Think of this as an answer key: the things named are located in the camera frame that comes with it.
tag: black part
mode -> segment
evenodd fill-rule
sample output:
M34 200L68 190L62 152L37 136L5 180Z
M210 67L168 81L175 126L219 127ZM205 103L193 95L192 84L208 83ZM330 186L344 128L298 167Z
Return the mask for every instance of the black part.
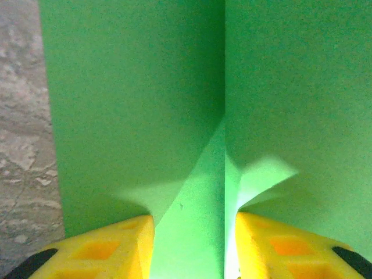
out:
M342 247L333 247L332 250L365 279L372 279L372 263L367 259Z
M23 263L13 269L3 279L28 279L34 274L44 263L46 263L54 254L58 252L57 249L48 249L40 253L33 254Z

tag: green wall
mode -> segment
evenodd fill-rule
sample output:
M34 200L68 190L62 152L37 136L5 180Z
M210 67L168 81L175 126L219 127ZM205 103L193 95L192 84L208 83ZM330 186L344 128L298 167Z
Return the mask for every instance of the green wall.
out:
M40 10L67 236L146 213L158 224L224 114L223 2Z
M274 156L299 171L242 210L369 259L371 22L369 1L226 2L227 152L242 170Z

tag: gray concrete surface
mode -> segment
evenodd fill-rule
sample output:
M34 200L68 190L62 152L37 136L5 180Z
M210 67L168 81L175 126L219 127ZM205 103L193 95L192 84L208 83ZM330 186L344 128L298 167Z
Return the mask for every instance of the gray concrete surface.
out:
M0 278L63 237L38 3L0 0Z

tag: green surface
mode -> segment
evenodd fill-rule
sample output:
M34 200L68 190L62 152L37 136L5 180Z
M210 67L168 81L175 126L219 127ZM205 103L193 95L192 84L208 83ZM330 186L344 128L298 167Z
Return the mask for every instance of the green surface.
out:
M66 235L146 213L158 224L224 114L223 2L40 11Z
M228 155L299 171L243 210L372 259L370 2L228 0L226 22Z
M221 122L156 226L151 279L224 278L224 153Z

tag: yellow plastic part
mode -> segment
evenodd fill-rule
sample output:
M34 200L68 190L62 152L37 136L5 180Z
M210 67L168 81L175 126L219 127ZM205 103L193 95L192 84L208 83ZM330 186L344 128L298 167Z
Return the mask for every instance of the yellow plastic part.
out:
M152 216L139 216L51 244L58 252L30 279L148 279Z
M364 279L332 247L344 243L250 213L235 225L241 279Z

